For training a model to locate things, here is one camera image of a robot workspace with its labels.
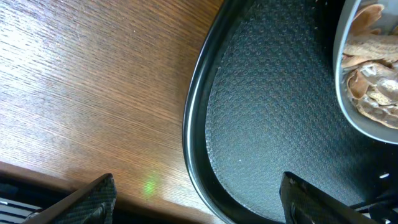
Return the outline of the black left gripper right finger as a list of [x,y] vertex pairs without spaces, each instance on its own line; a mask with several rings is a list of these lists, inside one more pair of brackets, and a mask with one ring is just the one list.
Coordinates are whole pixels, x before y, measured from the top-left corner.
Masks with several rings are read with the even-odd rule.
[[279,195],[287,223],[375,223],[291,172],[283,173]]

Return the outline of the grey plate with food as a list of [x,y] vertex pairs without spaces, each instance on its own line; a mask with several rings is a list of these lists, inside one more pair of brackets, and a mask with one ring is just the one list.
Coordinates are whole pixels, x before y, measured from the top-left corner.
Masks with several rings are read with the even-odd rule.
[[346,0],[340,13],[333,43],[333,72],[339,106],[345,118],[359,132],[372,139],[397,144],[397,130],[373,121],[359,113],[354,105],[355,98],[349,89],[349,70],[344,70],[343,50],[349,36],[349,28],[361,0]]

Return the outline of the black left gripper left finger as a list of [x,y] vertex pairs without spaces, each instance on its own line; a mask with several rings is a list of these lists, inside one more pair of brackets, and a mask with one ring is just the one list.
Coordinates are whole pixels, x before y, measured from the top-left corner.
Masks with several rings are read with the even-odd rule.
[[104,174],[24,224],[112,224],[116,197],[113,175]]

